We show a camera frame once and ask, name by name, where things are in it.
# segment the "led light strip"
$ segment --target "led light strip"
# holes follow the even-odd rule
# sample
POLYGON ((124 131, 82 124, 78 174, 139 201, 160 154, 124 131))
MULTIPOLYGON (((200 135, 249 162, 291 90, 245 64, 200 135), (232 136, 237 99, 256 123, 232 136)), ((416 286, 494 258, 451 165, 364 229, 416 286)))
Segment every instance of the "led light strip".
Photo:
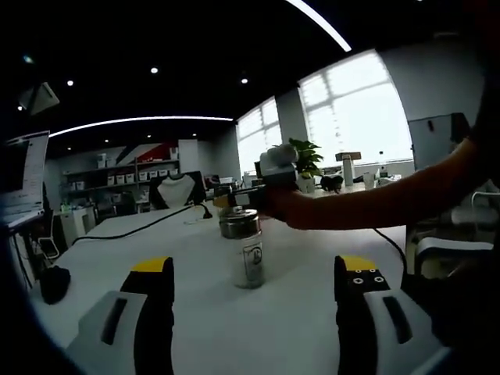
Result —
POLYGON ((351 46, 347 41, 326 21, 319 13, 311 8, 309 5, 305 4, 302 0, 285 0, 292 4, 295 8, 304 13, 311 20, 316 22, 316 24, 325 30, 337 43, 342 47, 345 52, 352 50, 351 46))
POLYGON ((146 120, 211 120, 211 121, 233 121, 233 119, 228 119, 225 117, 204 117, 204 116, 148 116, 148 117, 131 117, 130 119, 119 119, 119 120, 109 120, 101 121, 100 123, 88 123, 87 125, 80 125, 79 127, 72 127, 70 129, 65 129, 61 131, 56 131, 51 133, 49 137, 55 137, 57 135, 69 133, 75 130, 87 129, 88 127, 98 127, 99 125, 108 125, 110 123, 129 123, 132 121, 146 121, 146 120))

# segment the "office desk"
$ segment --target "office desk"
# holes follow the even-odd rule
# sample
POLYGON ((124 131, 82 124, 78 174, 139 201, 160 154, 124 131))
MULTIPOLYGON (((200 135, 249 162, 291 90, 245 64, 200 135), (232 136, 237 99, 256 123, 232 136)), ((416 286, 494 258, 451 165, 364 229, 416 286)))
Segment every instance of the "office desk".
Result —
MULTIPOLYGON (((216 210, 209 203, 210 210, 216 210)), ((89 235, 133 230, 173 210, 108 219, 89 235)), ((333 288, 334 257, 372 259, 397 288, 399 255, 372 230, 300 231, 276 220, 262 221, 266 283, 256 290, 234 287, 227 242, 218 219, 190 209, 147 230, 114 241, 80 241, 57 265, 71 272, 67 296, 46 305, 36 285, 31 294, 40 321, 66 347, 78 320, 107 291, 119 290, 140 261, 170 255, 175 266, 173 368, 176 374, 336 373, 339 347, 333 288)), ((405 228, 383 232, 401 246, 405 228)))

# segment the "ceiling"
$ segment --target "ceiling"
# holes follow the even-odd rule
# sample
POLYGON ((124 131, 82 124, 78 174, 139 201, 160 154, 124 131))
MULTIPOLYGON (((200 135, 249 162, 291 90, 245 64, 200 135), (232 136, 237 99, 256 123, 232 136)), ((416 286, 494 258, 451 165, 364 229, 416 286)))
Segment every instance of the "ceiling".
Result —
MULTIPOLYGON (((24 13, 24 27, 12 36, 12 87, 2 103, 1 116, 12 124, 7 132, 56 132, 137 116, 237 119, 350 54, 426 40, 452 29, 456 20, 450 5, 438 0, 308 0, 352 46, 346 53, 285 0, 170 3, 72 9, 58 16, 24 13), (34 63, 24 62, 25 55, 34 63), (151 74, 153 66, 157 74, 151 74), (60 104, 35 116, 18 111, 19 93, 45 81, 60 104)), ((117 123, 53 137, 49 155, 192 134, 212 139, 229 126, 208 120, 117 123)))

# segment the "can label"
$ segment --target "can label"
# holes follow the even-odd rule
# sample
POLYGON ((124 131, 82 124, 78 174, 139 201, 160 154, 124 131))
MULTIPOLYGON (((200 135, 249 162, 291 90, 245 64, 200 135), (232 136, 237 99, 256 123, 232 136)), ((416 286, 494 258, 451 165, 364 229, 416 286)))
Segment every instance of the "can label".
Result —
POLYGON ((259 239, 260 236, 259 238, 249 238, 243 246, 245 275, 251 283, 263 281, 263 245, 259 239))

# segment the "black cable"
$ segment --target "black cable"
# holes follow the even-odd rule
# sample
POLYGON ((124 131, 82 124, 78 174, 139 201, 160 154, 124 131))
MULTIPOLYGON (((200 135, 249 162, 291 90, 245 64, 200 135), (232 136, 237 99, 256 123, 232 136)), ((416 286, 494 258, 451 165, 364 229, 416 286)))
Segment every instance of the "black cable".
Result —
MULTIPOLYGON (((206 207, 206 205, 204 205, 202 203, 198 203, 198 204, 195 204, 195 205, 200 205, 200 206, 202 206, 205 209, 205 214, 203 215, 203 219, 211 219, 213 217, 213 215, 210 213, 210 211, 206 207)), ((117 240, 119 238, 124 238, 126 236, 130 236, 131 234, 137 233, 140 230, 147 229, 147 228, 149 228, 149 227, 151 227, 151 226, 159 223, 160 221, 164 221, 165 219, 168 219, 169 217, 177 215, 178 213, 183 213, 184 211, 187 211, 190 208, 195 207, 195 205, 188 205, 188 206, 180 209, 179 211, 172 212, 172 213, 170 213, 170 214, 168 214, 168 215, 166 215, 164 217, 161 217, 161 218, 153 221, 152 223, 149 223, 147 225, 144 225, 143 227, 131 230, 130 232, 126 232, 124 234, 117 234, 116 236, 108 236, 108 237, 83 236, 83 237, 79 237, 79 238, 75 239, 75 241, 73 241, 73 243, 71 245, 72 246, 75 245, 79 240, 117 240)))
POLYGON ((13 235, 12 239, 14 240, 14 246, 16 247, 17 259, 19 260, 19 265, 21 267, 21 272, 23 273, 24 280, 30 286, 30 289, 31 289, 33 287, 33 284, 31 283, 30 278, 28 277, 28 272, 26 271, 26 268, 24 267, 23 258, 21 257, 21 251, 19 250, 19 245, 17 244, 16 235, 13 235))
POLYGON ((403 275, 406 275, 408 273, 408 264, 406 262, 406 255, 405 253, 402 251, 402 249, 398 246, 398 244, 396 244, 392 239, 390 239, 388 236, 386 236, 385 234, 383 234, 382 232, 380 232, 377 228, 372 228, 373 230, 375 230, 375 233, 377 233, 378 235, 380 235, 382 238, 384 238, 387 242, 389 242, 392 246, 394 246, 396 248, 396 250, 398 250, 398 253, 399 253, 399 256, 401 256, 401 261, 403 262, 403 275))

